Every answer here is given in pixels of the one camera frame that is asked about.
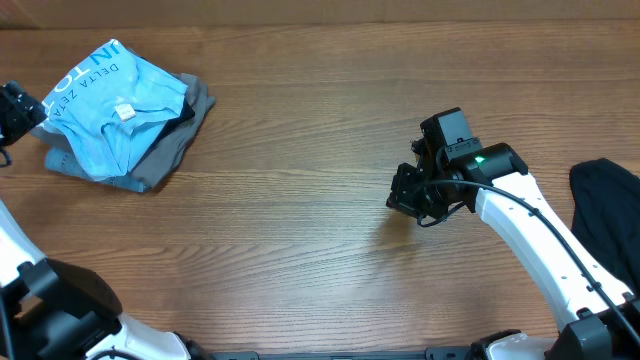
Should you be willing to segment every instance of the folded clothing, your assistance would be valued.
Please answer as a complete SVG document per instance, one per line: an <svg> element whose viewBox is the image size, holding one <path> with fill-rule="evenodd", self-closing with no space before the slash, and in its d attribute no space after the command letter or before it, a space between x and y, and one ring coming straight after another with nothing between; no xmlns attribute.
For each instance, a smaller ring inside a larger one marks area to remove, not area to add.
<svg viewBox="0 0 640 360"><path fill-rule="evenodd" d="M101 183L146 192L180 164L184 151L215 104L215 97L209 96L207 84L198 77L189 74L180 74L177 77L188 86L182 116L167 123L157 140L129 174L110 177L100 181ZM71 153L69 143L63 135L46 132L43 134L36 130L32 131L34 136L54 146L45 160L47 169L93 181Z"/></svg>
<svg viewBox="0 0 640 360"><path fill-rule="evenodd" d="M43 101L41 129L62 134L94 181L132 170L165 124L179 117L187 85L111 40L74 67Z"/></svg>
<svg viewBox="0 0 640 360"><path fill-rule="evenodd" d="M576 202L571 231L613 276L640 290L640 179L607 160L569 173Z"/></svg>

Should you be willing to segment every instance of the beige wall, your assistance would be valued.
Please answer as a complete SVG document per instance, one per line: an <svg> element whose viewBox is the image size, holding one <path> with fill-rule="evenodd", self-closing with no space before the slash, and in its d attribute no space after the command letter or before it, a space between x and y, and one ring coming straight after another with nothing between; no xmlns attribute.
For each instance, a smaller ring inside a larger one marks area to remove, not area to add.
<svg viewBox="0 0 640 360"><path fill-rule="evenodd" d="M639 0L0 0L0 26L120 28L640 18Z"/></svg>

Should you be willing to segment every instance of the gray fabric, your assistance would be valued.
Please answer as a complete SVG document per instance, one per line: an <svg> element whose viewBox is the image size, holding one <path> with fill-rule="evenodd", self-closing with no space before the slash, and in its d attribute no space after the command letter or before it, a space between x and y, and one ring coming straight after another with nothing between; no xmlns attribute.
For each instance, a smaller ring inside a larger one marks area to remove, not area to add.
<svg viewBox="0 0 640 360"><path fill-rule="evenodd" d="M131 171L131 176L151 187L156 186L180 164L186 147L215 104L215 97L208 96L207 84L197 76L180 74L179 79L189 87L185 96L196 116L178 125L173 132L162 138Z"/></svg>
<svg viewBox="0 0 640 360"><path fill-rule="evenodd" d="M186 147L202 125L206 114L215 104L215 97L209 96L207 84L197 76L180 74L177 77L188 86L185 99L193 109L195 116L179 124L171 133L158 140L130 173L106 179L102 183L144 192L155 187L180 164ZM52 149L47 155L45 161L47 169L91 181L90 177L83 176L84 171L77 164L77 159L73 156L71 146L64 135L51 134L40 128L33 129L31 134L46 144L61 150Z"/></svg>

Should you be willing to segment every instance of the blue fabric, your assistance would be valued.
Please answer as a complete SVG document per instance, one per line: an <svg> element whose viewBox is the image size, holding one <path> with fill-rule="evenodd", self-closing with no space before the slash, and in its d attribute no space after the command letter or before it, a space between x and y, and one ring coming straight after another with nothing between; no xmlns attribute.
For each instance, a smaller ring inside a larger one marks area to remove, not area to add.
<svg viewBox="0 0 640 360"><path fill-rule="evenodd" d="M82 166L80 166L76 157L70 152L52 148L47 153L44 162L48 170L79 177L88 181L94 181L84 170L82 170ZM134 179L131 175L114 176L99 182L135 192L147 192L151 190L151 186L147 186L143 182Z"/></svg>
<svg viewBox="0 0 640 360"><path fill-rule="evenodd" d="M166 122L180 115L187 85L111 40L73 68L43 101L44 130L69 140L88 180L123 176ZM136 116L115 111L130 104Z"/></svg>

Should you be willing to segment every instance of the stack of clothes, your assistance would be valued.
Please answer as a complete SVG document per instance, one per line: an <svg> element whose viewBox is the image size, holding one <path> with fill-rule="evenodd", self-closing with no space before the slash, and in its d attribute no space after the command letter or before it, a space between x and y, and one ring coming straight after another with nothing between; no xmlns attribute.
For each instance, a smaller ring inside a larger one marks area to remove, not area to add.
<svg viewBox="0 0 640 360"><path fill-rule="evenodd" d="M52 146L47 169L146 192L180 164L215 98L198 77L169 74L114 39L42 103L48 118L31 134Z"/></svg>

